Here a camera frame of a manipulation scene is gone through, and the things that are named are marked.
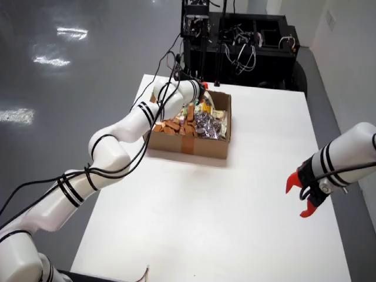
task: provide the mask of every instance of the white wall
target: white wall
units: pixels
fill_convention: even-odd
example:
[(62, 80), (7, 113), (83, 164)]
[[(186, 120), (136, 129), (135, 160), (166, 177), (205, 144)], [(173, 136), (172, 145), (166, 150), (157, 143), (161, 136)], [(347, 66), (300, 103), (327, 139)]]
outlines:
[[(328, 9), (337, 21), (333, 31)], [(312, 51), (342, 132), (358, 122), (376, 125), (375, 12), (375, 0), (328, 0), (315, 34)], [(376, 228), (376, 174), (360, 186)]]
[(326, 0), (268, 0), (269, 15), (285, 15), (294, 25), (301, 46), (310, 47)]
[[(223, 0), (212, 0), (213, 3), (218, 4), (221, 8), (210, 5), (210, 12), (221, 12), (223, 9)], [(226, 12), (233, 13), (234, 0), (227, 0)], [(237, 14), (246, 14), (248, 11), (248, 0), (235, 0), (235, 11)]]

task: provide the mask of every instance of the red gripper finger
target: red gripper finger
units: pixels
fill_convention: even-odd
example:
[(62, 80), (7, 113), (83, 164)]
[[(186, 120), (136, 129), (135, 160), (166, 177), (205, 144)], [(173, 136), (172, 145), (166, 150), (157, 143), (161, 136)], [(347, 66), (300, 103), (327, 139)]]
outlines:
[(300, 216), (303, 217), (303, 218), (311, 216), (316, 211), (316, 209), (317, 208), (308, 200), (307, 201), (307, 210), (302, 211)]
[(292, 175), (288, 177), (286, 183), (286, 194), (291, 190), (293, 186), (298, 186), (300, 188), (303, 187), (303, 185), (300, 182), (298, 172), (294, 172)]

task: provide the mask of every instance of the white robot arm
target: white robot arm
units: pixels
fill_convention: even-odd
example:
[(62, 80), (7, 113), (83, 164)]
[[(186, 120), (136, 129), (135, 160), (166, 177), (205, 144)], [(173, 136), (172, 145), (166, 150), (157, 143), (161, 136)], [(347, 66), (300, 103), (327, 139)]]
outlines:
[(300, 216), (309, 217), (330, 193), (347, 193), (346, 186), (375, 171), (376, 127), (362, 122), (303, 162), (287, 179), (286, 193), (293, 186), (301, 188), (300, 199), (308, 200)]
[[(153, 94), (159, 103), (140, 102), (124, 119), (93, 135), (89, 142), (93, 159), (90, 168), (117, 172), (112, 176), (127, 172), (129, 167), (123, 168), (131, 159), (120, 142), (137, 141), (151, 129), (155, 120), (173, 118), (183, 105), (201, 100), (205, 91), (196, 80), (181, 81), (179, 85), (175, 81), (166, 82), (160, 80), (154, 86)], [(163, 97), (165, 87), (168, 102)], [(163, 101), (164, 108), (159, 111)], [(39, 229), (59, 230), (90, 195), (120, 180), (84, 173), (67, 180), (66, 175), (72, 172), (77, 170), (68, 170), (58, 180), (59, 189), (0, 230), (0, 282), (70, 281), (59, 274), (43, 254), (38, 254), (32, 235)]]

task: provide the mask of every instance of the glossy floor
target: glossy floor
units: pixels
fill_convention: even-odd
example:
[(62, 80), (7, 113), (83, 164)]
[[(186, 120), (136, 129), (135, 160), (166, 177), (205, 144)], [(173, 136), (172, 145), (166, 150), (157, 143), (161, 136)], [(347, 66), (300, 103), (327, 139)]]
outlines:
[[(178, 0), (0, 2), (0, 204), (22, 182), (90, 161), (90, 137), (127, 114), (179, 22)], [(321, 147), (339, 135), (338, 126), (312, 53), (301, 48), (298, 60)], [(165, 64), (160, 74), (168, 74)], [(46, 188), (26, 188), (0, 223)], [(375, 281), (376, 236), (359, 188), (332, 199), (352, 279)], [(70, 269), (95, 201), (88, 199), (58, 232), (35, 235), (57, 267)]]

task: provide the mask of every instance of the food package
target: food package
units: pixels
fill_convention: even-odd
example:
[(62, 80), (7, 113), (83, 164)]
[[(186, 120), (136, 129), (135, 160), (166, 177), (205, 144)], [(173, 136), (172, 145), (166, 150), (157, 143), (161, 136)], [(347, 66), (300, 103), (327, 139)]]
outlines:
[(225, 110), (213, 110), (212, 115), (214, 118), (220, 121), (221, 123), (220, 137), (225, 139), (226, 132), (227, 132), (227, 112)]
[(196, 120), (196, 131), (199, 137), (219, 139), (221, 122), (207, 112), (198, 113), (194, 116)]
[(178, 125), (177, 123), (174, 123), (174, 122), (172, 122), (172, 121), (170, 121), (170, 120), (168, 120), (168, 121), (166, 122), (166, 126), (172, 128), (172, 129), (175, 130), (175, 131), (179, 131), (179, 129), (180, 129), (180, 125)]
[(168, 126), (165, 126), (165, 127), (163, 128), (163, 132), (165, 132), (165, 133), (167, 133), (167, 134), (171, 134), (171, 135), (174, 135), (174, 134), (175, 134), (175, 131), (174, 131), (172, 128), (168, 127)]
[(190, 104), (189, 107), (188, 107), (188, 114), (187, 114), (187, 121), (188, 122), (192, 122), (193, 121), (193, 116), (194, 114), (194, 107), (193, 107), (193, 104)]
[(202, 102), (202, 103), (198, 104), (196, 107), (194, 107), (194, 113), (200, 114), (200, 113), (203, 113), (203, 112), (207, 112), (207, 113), (211, 114), (212, 109), (213, 108), (210, 105), (208, 105), (206, 102)]
[(163, 130), (162, 125), (156, 125), (153, 129), (154, 132), (161, 132)]
[(212, 109), (216, 109), (215, 106), (214, 106), (214, 102), (213, 102), (213, 99), (212, 97), (210, 96), (209, 92), (208, 91), (205, 91), (204, 93), (204, 102), (210, 106)]

